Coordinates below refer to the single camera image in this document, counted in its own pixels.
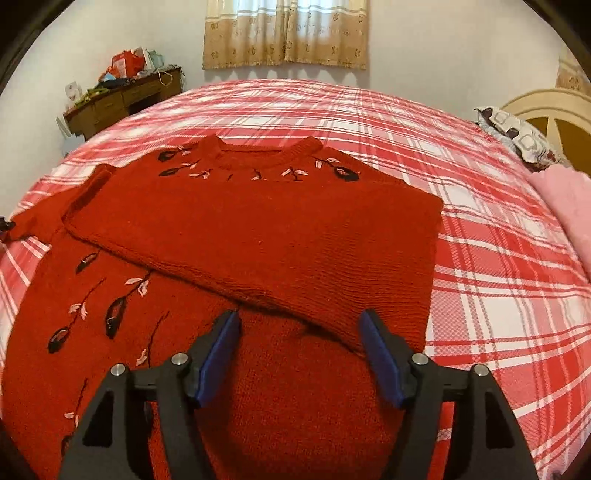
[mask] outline cable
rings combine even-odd
[[[171,74],[169,74],[168,72],[165,72],[163,70],[161,71],[160,69],[156,69],[156,72],[158,73],[158,78],[160,79],[160,83],[162,85],[164,85],[165,87],[169,86],[173,82],[174,77]],[[165,75],[168,75],[170,77],[170,80],[168,81],[168,83],[164,83],[162,81],[162,75],[160,75],[161,73],[164,73]]]

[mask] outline white wall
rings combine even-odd
[[[155,48],[186,88],[228,79],[312,78],[416,100],[473,119],[553,87],[562,41],[522,0],[370,0],[367,72],[299,66],[202,70],[206,0],[76,0],[27,53],[0,96],[0,215],[59,162],[64,86],[94,86],[124,49]]]

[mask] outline metal screw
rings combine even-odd
[[[116,377],[123,375],[125,373],[125,365],[124,364],[117,364],[111,367],[111,375]]]
[[[183,365],[187,362],[187,360],[189,360],[189,357],[186,353],[177,353],[170,359],[170,361],[175,365]]]
[[[424,353],[415,353],[413,355],[413,363],[417,365],[427,365],[429,363],[429,357]]]
[[[474,373],[479,377],[485,377],[489,374],[490,370],[486,365],[476,364],[474,365]]]

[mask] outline sweater neckline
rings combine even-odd
[[[293,145],[286,147],[268,147],[264,145],[232,145],[224,142],[217,135],[208,135],[199,142],[201,158],[204,160],[217,160],[224,152],[252,152],[253,157],[248,159],[248,163],[233,160],[231,163],[219,160],[218,168],[224,170],[233,170],[237,168],[252,167],[273,167],[283,165],[297,158],[312,155],[322,150],[323,145],[315,137],[306,137],[298,140]],[[265,152],[267,155],[257,158],[257,152]],[[269,152],[275,152],[274,155],[268,155]]]

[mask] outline desk drawer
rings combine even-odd
[[[125,106],[133,105],[144,98],[156,95],[160,91],[160,81],[143,83],[131,87],[123,92],[123,103]]]
[[[127,116],[126,110],[115,110],[109,115],[97,117],[94,127],[95,134],[102,132],[105,128],[109,128],[111,125],[115,125],[119,120],[123,120]]]
[[[95,102],[95,117],[101,119],[113,115],[113,113],[124,110],[123,99],[119,92],[113,93],[106,98]]]

